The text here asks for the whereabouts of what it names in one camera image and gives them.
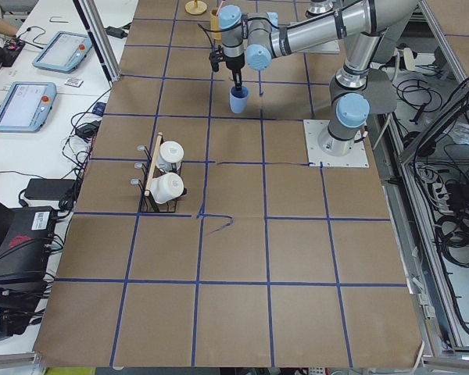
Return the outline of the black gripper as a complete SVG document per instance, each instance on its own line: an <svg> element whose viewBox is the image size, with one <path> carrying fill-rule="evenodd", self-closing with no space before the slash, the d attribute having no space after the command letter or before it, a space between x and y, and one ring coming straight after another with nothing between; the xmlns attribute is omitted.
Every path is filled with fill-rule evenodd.
<svg viewBox="0 0 469 375"><path fill-rule="evenodd" d="M231 71L234 81L234 92L242 92L242 68L245 66L245 55L241 54L236 57L225 56L224 61L226 67Z"/></svg>

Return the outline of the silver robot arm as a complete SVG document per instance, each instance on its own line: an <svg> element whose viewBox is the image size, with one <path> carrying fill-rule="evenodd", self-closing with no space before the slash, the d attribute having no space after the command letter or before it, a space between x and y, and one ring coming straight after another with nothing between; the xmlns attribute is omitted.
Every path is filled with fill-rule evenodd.
<svg viewBox="0 0 469 375"><path fill-rule="evenodd" d="M415 1L311 1L299 22L282 24L276 12L243 12L226 5L218 13L221 41L209 54L213 71L231 71L232 98L245 98L242 68L262 72L278 58L308 55L310 78L329 77L331 119L319 133L322 152L341 157L372 113L387 112L372 97L384 73L371 63L389 60L417 3Z"/></svg>

